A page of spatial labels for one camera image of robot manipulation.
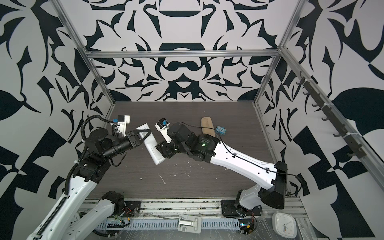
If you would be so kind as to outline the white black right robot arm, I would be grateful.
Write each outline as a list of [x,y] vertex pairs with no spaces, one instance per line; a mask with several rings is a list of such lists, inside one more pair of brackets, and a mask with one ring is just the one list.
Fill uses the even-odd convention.
[[240,190],[233,204],[240,216],[249,214],[265,204],[277,210],[285,208],[288,167],[279,161],[275,164],[245,155],[209,134],[196,135],[185,124],[170,125],[165,119],[155,124],[164,141],[156,145],[163,158],[176,154],[228,168],[255,183],[247,190]]

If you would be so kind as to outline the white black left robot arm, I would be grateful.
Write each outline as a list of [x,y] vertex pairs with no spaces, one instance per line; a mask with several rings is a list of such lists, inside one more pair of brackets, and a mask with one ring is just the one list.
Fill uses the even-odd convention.
[[150,127],[144,124],[121,137],[106,129],[96,129],[85,139],[86,153],[70,170],[65,191],[29,240],[84,240],[103,220],[124,211],[124,196],[113,191],[104,194],[88,213],[75,221],[81,205],[113,166],[113,158],[141,144],[151,143]]

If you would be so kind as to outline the white remote control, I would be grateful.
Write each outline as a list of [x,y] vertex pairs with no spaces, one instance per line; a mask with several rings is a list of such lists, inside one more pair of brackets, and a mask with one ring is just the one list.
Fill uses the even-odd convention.
[[[141,125],[137,127],[137,129],[150,129],[148,124]],[[150,134],[150,136],[144,141],[144,144],[154,161],[155,165],[159,165],[162,163],[165,158],[161,155],[161,153],[156,149],[156,145],[158,144],[153,133]]]

